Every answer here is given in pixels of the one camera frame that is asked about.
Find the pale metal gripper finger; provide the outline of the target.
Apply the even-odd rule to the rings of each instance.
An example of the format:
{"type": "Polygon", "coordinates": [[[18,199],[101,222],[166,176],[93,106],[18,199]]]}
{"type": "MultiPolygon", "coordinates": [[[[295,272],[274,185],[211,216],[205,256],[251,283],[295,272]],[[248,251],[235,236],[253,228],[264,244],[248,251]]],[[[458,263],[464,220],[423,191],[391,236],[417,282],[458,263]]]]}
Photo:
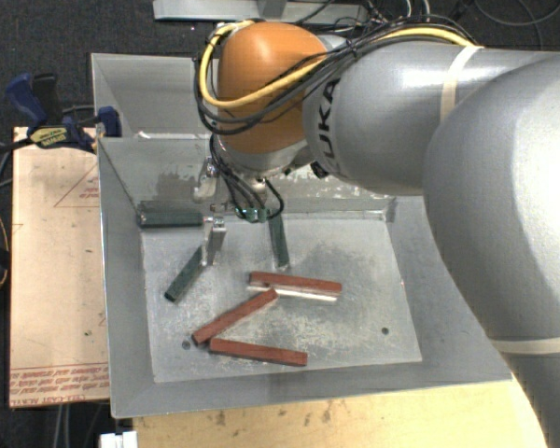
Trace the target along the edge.
{"type": "Polygon", "coordinates": [[[214,263],[215,249],[213,241],[214,219],[207,217],[203,221],[203,257],[202,266],[211,266],[214,263]]]}
{"type": "Polygon", "coordinates": [[[212,222],[212,228],[209,233],[209,265],[213,266],[217,262],[217,255],[220,252],[227,228],[225,220],[222,217],[216,217],[212,222]]]}

